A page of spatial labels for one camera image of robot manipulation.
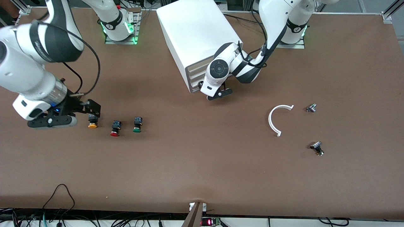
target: white robotic arm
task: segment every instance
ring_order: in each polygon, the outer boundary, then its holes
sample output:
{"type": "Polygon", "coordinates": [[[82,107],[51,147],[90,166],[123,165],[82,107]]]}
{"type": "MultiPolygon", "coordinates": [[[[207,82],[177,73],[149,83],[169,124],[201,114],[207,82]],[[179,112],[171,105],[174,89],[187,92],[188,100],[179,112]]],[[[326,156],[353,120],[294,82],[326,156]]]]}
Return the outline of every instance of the white robotic arm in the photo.
{"type": "MultiPolygon", "coordinates": [[[[118,10],[112,0],[83,1],[96,11],[112,40],[131,34],[126,28],[128,13],[118,10]]],[[[81,102],[63,81],[44,69],[47,62],[76,61],[84,48],[82,41],[63,31],[81,38],[68,0],[46,0],[46,4],[49,17],[43,23],[53,26],[33,21],[0,29],[0,86],[19,93],[13,107],[29,121],[29,127],[72,126],[77,122],[75,112],[99,117],[99,104],[91,99],[81,102]]]]}
{"type": "MultiPolygon", "coordinates": [[[[339,0],[323,1],[335,3],[339,0]]],[[[240,45],[235,43],[224,44],[218,49],[213,61],[208,65],[204,80],[198,84],[200,91],[207,95],[208,100],[222,98],[231,94],[232,90],[230,88],[219,89],[222,85],[225,86],[224,81],[229,74],[232,74],[243,84],[254,81],[281,40],[285,40],[286,43],[292,42],[296,37],[298,38],[297,41],[299,40],[313,11],[313,0],[261,0],[259,3],[259,15],[267,37],[265,36],[266,41],[261,47],[257,58],[253,59],[248,56],[240,45]],[[222,68],[222,65],[224,66],[223,68],[228,67],[229,70],[221,71],[217,67],[218,65],[220,68],[222,68]]]]}

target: brown tabletop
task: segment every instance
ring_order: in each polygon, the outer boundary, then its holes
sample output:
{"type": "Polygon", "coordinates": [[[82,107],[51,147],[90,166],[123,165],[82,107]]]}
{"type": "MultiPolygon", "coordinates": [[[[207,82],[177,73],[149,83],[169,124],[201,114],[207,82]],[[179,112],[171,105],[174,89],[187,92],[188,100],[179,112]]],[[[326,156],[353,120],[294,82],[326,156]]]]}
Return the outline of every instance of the brown tabletop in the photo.
{"type": "MultiPolygon", "coordinates": [[[[404,58],[381,16],[313,15],[306,49],[276,49],[252,84],[230,78],[234,93],[207,101],[187,91],[155,12],[128,46],[104,44],[91,9],[72,11],[101,59],[87,96],[102,106],[100,127],[78,114],[75,127],[30,129],[1,88],[0,207],[42,207],[65,183],[76,209],[187,212],[200,200],[216,214],[404,219],[404,58]],[[317,112],[305,111],[311,103],[317,112]],[[273,114],[281,137],[268,125],[277,105],[295,105],[273,114]],[[120,137],[109,135],[114,120],[120,137]]],[[[247,52],[261,46],[256,24],[228,20],[247,52]]],[[[88,90],[92,53],[70,65],[88,90]]],[[[78,86],[61,63],[46,68],[78,86]]],[[[70,206],[60,189],[47,207],[70,206]]]]}

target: cable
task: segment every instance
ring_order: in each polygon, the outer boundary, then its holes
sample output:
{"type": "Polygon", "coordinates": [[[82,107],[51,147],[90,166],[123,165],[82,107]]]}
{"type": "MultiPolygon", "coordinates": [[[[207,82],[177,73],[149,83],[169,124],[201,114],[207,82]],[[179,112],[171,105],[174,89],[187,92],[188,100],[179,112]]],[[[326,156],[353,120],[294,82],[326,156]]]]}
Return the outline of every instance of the cable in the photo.
{"type": "Polygon", "coordinates": [[[97,218],[97,216],[95,215],[95,212],[94,212],[94,211],[93,211],[93,214],[94,214],[95,219],[97,220],[98,227],[101,227],[100,222],[98,221],[98,218],[97,218]]]}
{"type": "Polygon", "coordinates": [[[322,221],[322,220],[320,219],[320,217],[318,217],[318,220],[321,221],[321,223],[326,224],[326,225],[331,225],[331,227],[334,227],[334,225],[335,225],[335,226],[341,226],[341,227],[344,227],[344,226],[348,226],[348,225],[349,225],[349,220],[348,220],[348,219],[346,220],[347,223],[346,223],[346,224],[343,224],[343,225],[332,223],[331,220],[330,220],[329,218],[327,218],[327,217],[326,217],[326,219],[327,219],[328,222],[322,221]]]}
{"type": "MultiPolygon", "coordinates": [[[[255,19],[255,21],[256,21],[256,23],[259,25],[259,27],[261,28],[261,30],[262,30],[262,33],[264,34],[264,39],[265,39],[265,41],[264,41],[264,47],[265,48],[267,48],[267,33],[265,32],[265,29],[264,29],[264,27],[262,26],[262,23],[260,23],[259,21],[258,21],[258,19],[256,18],[256,16],[254,15],[254,12],[255,11],[251,11],[251,15],[253,16],[253,18],[255,19]]],[[[238,50],[239,50],[239,52],[240,52],[240,54],[241,54],[241,57],[243,58],[243,60],[244,61],[246,61],[247,62],[247,64],[249,65],[249,66],[253,66],[253,67],[257,67],[257,68],[265,68],[266,66],[267,66],[267,64],[266,63],[264,63],[262,66],[261,66],[261,64],[262,64],[262,62],[264,61],[264,58],[261,60],[261,62],[260,63],[258,63],[258,64],[252,64],[252,63],[250,63],[250,61],[252,60],[252,59],[248,59],[248,56],[247,57],[244,57],[244,55],[243,55],[243,52],[242,52],[242,49],[241,49],[241,44],[240,44],[240,41],[238,42],[238,50]]],[[[256,49],[256,50],[253,50],[252,52],[250,52],[248,55],[250,55],[250,54],[252,54],[252,53],[254,53],[254,52],[257,52],[258,50],[260,50],[260,49],[256,49]]]]}
{"type": "Polygon", "coordinates": [[[45,19],[45,17],[47,17],[49,15],[49,11],[46,11],[45,14],[43,14],[40,18],[38,18],[37,20],[41,21],[43,19],[45,19]]]}
{"type": "Polygon", "coordinates": [[[141,227],[143,227],[143,226],[145,225],[145,220],[142,219],[142,221],[143,221],[143,224],[142,224],[141,227]]]}
{"type": "Polygon", "coordinates": [[[146,8],[146,7],[144,7],[144,6],[140,5],[140,4],[135,3],[134,1],[130,1],[130,0],[124,0],[124,1],[125,1],[125,2],[128,2],[128,3],[129,3],[129,6],[131,6],[130,4],[133,4],[133,5],[140,6],[141,8],[146,8]]]}
{"type": "Polygon", "coordinates": [[[119,2],[124,5],[125,8],[128,8],[121,0],[119,0],[119,2]]]}
{"type": "Polygon", "coordinates": [[[84,92],[84,93],[83,93],[84,95],[88,95],[90,92],[92,92],[92,90],[93,90],[93,89],[95,88],[95,86],[97,85],[97,82],[98,82],[98,79],[99,79],[100,73],[101,73],[100,58],[98,57],[98,55],[97,55],[97,53],[95,52],[95,50],[90,46],[90,44],[88,44],[88,43],[87,43],[86,41],[84,41],[82,38],[78,37],[76,34],[74,34],[73,32],[71,32],[71,31],[69,31],[69,30],[66,30],[66,29],[64,29],[64,28],[61,28],[61,27],[59,27],[59,26],[57,26],[57,25],[44,23],[44,22],[42,22],[42,21],[38,21],[38,24],[47,25],[47,26],[51,26],[51,27],[55,27],[55,28],[57,28],[57,29],[60,29],[60,30],[62,30],[62,31],[65,31],[65,32],[69,33],[70,35],[74,36],[76,39],[78,39],[78,40],[80,40],[81,42],[83,42],[83,43],[92,51],[92,53],[94,54],[95,58],[97,59],[98,72],[97,72],[97,77],[95,78],[95,82],[94,82],[93,86],[92,86],[87,92],[84,92]]]}
{"type": "Polygon", "coordinates": [[[78,91],[80,91],[81,87],[83,86],[83,78],[81,78],[81,76],[74,70],[72,69],[68,64],[66,64],[66,62],[63,62],[63,64],[69,68],[74,74],[76,74],[76,76],[79,78],[80,80],[80,86],[78,87],[77,91],[75,92],[75,94],[78,93],[78,91]]]}
{"type": "Polygon", "coordinates": [[[265,46],[265,48],[267,48],[267,40],[268,40],[268,39],[267,39],[267,33],[265,32],[265,29],[264,29],[264,27],[262,26],[262,23],[259,23],[259,22],[258,22],[258,19],[255,17],[253,10],[251,11],[251,15],[253,16],[254,20],[258,23],[259,27],[260,27],[261,30],[262,30],[262,33],[264,33],[264,39],[265,39],[264,46],[265,46]]]}
{"type": "Polygon", "coordinates": [[[150,13],[150,11],[153,9],[154,3],[150,5],[150,9],[147,11],[146,15],[144,15],[142,18],[140,18],[140,20],[138,22],[134,22],[133,25],[140,23],[143,20],[143,18],[145,18],[150,13]]]}
{"type": "Polygon", "coordinates": [[[230,14],[224,14],[224,15],[225,15],[225,16],[227,16],[227,17],[234,17],[234,18],[237,18],[237,19],[240,19],[240,20],[243,20],[243,21],[248,21],[248,22],[251,22],[251,23],[262,24],[262,23],[260,23],[260,22],[256,22],[256,21],[248,20],[248,19],[241,18],[241,17],[236,17],[236,16],[233,16],[233,15],[230,15],[230,14]]]}
{"type": "Polygon", "coordinates": [[[219,221],[220,221],[220,225],[221,225],[222,227],[229,227],[229,226],[226,225],[224,222],[222,222],[222,220],[219,219],[219,221]]]}
{"type": "Polygon", "coordinates": [[[98,227],[92,220],[90,220],[90,219],[84,219],[85,221],[90,221],[95,227],[98,227]]]}
{"type": "Polygon", "coordinates": [[[61,219],[61,218],[63,217],[63,215],[64,215],[65,213],[67,213],[68,211],[70,211],[71,209],[73,209],[74,205],[76,204],[76,202],[74,201],[73,196],[70,194],[69,188],[68,188],[65,184],[59,184],[58,186],[56,186],[55,190],[53,191],[53,194],[50,196],[50,198],[48,199],[48,201],[42,206],[42,209],[44,209],[45,206],[48,204],[48,202],[53,198],[53,196],[55,195],[55,193],[56,193],[57,189],[59,188],[59,186],[64,186],[64,187],[66,188],[67,193],[69,194],[70,198],[71,198],[72,201],[73,201],[72,207],[71,207],[69,210],[65,211],[65,212],[61,215],[61,217],[60,217],[60,219],[61,219]]]}
{"type": "Polygon", "coordinates": [[[45,212],[44,212],[44,214],[42,215],[42,221],[44,222],[44,226],[45,226],[45,227],[48,227],[48,224],[46,223],[46,219],[45,219],[45,212]]]}

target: white plastic arc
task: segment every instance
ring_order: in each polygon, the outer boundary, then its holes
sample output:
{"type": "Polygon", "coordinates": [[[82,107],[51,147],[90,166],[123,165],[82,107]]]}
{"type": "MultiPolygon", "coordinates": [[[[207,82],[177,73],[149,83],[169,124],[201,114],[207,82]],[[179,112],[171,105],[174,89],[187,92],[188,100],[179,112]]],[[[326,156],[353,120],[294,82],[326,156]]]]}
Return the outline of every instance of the white plastic arc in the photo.
{"type": "Polygon", "coordinates": [[[292,105],[292,106],[279,105],[279,106],[276,106],[275,108],[273,108],[273,109],[271,110],[271,112],[269,113],[269,116],[268,116],[269,126],[271,126],[272,130],[278,134],[278,135],[277,135],[278,137],[280,137],[280,134],[281,134],[282,132],[279,131],[279,130],[274,126],[274,124],[272,123],[272,113],[274,112],[274,110],[279,109],[279,108],[291,110],[293,107],[294,107],[294,105],[292,105]]]}

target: green led light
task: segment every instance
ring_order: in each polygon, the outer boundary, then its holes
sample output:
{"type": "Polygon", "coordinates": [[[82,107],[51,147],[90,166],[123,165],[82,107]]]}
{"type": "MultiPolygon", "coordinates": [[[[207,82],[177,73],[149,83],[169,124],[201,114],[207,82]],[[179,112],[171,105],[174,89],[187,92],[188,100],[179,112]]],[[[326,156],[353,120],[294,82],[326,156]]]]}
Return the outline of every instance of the green led light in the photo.
{"type": "Polygon", "coordinates": [[[132,37],[132,42],[133,42],[133,44],[137,44],[137,37],[132,37]]]}
{"type": "Polygon", "coordinates": [[[125,23],[125,26],[129,33],[133,33],[133,25],[130,23],[125,23]]]}
{"type": "Polygon", "coordinates": [[[104,33],[106,34],[107,32],[105,31],[105,27],[103,24],[101,24],[102,30],[104,31],[104,33]]]}
{"type": "Polygon", "coordinates": [[[307,29],[307,25],[303,29],[302,37],[304,36],[304,33],[306,32],[306,29],[307,29]]]}

